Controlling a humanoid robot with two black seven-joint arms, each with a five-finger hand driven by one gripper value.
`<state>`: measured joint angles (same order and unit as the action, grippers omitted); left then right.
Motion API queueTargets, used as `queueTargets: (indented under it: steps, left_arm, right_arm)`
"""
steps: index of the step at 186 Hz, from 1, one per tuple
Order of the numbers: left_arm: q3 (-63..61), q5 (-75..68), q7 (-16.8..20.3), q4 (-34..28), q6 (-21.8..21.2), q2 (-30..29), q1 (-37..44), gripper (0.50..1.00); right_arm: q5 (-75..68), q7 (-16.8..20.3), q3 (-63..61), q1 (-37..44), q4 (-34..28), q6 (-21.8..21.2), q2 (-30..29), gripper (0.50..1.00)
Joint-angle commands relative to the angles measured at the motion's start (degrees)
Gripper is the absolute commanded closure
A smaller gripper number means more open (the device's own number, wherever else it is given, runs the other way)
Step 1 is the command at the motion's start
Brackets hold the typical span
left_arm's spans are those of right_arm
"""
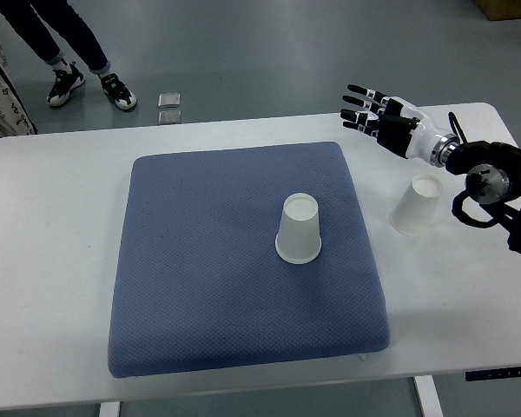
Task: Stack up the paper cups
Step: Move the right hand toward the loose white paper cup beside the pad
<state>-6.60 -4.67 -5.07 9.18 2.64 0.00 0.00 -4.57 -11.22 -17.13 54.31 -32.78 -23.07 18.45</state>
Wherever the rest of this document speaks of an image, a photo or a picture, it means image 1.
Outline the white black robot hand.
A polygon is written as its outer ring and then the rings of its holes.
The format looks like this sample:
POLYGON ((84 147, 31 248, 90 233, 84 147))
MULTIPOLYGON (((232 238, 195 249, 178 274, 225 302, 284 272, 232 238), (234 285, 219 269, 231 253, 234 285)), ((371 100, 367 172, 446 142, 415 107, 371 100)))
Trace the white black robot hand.
POLYGON ((363 111, 342 109, 343 126, 363 134, 378 133, 377 143, 395 155, 445 166, 448 156, 458 147, 455 134, 439 128, 428 113, 414 104, 356 84, 348 84, 347 89, 364 98, 342 96, 342 99, 363 111))

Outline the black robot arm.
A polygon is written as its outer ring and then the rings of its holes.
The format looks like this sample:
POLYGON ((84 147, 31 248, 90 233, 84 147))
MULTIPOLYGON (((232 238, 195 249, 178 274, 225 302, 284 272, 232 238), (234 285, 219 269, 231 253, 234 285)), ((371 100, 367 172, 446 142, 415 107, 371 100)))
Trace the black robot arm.
POLYGON ((521 254, 521 149, 503 142, 470 142, 456 116, 441 129, 416 105, 380 91, 348 85, 344 127, 370 136, 404 159, 418 158, 453 175, 465 188, 452 201, 452 214, 474 228, 502 226, 509 250, 521 254))

